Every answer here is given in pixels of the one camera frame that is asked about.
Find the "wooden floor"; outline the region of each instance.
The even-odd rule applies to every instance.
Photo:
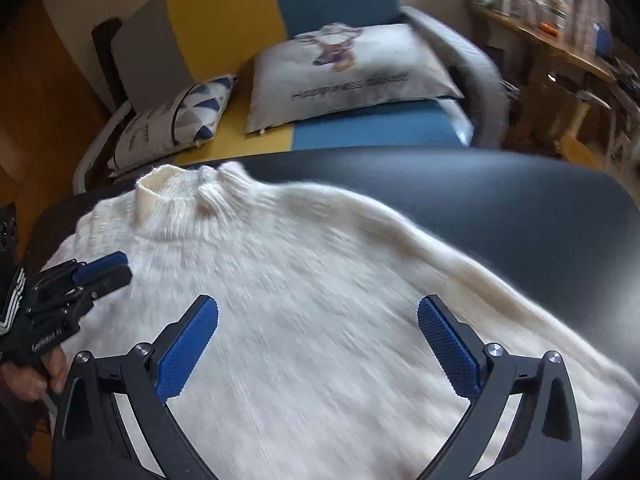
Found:
[[[16,203],[20,254],[107,119],[42,1],[27,0],[0,38],[0,206]]]

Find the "white sweater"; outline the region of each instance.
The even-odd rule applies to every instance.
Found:
[[[218,329],[168,405],[221,480],[415,478],[468,405],[418,330],[427,294],[485,342],[564,356],[584,478],[638,406],[628,372],[468,256],[352,192],[263,184],[234,162],[163,166],[97,204],[49,266],[116,250],[132,283],[98,300],[64,349],[126,353],[199,294],[215,298]],[[143,465],[158,470],[122,400]],[[477,470],[495,459],[516,405]]]

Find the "sofa backrest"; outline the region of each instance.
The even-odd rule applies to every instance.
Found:
[[[194,82],[237,73],[261,49],[302,32],[398,15],[398,0],[151,0],[124,22],[111,51],[139,112]]]

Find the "sofa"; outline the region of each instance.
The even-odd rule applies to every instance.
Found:
[[[245,134],[254,56],[333,22],[409,24],[431,45],[464,99],[383,104],[286,124],[263,136]],[[491,60],[443,23],[401,7],[399,0],[151,0],[126,20],[100,24],[94,43],[118,110],[79,164],[76,193],[85,190],[86,174],[110,145],[109,138],[135,113],[225,73],[239,77],[215,138],[164,162],[186,165],[343,146],[498,149],[506,132],[508,106]]]

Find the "deer illustration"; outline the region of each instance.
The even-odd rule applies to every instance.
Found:
[[[362,34],[361,28],[352,28],[344,23],[325,25],[320,30],[299,34],[296,36],[303,45],[317,45],[320,56],[314,60],[314,65],[333,64],[334,72],[342,72],[356,63],[351,49],[353,40]]]

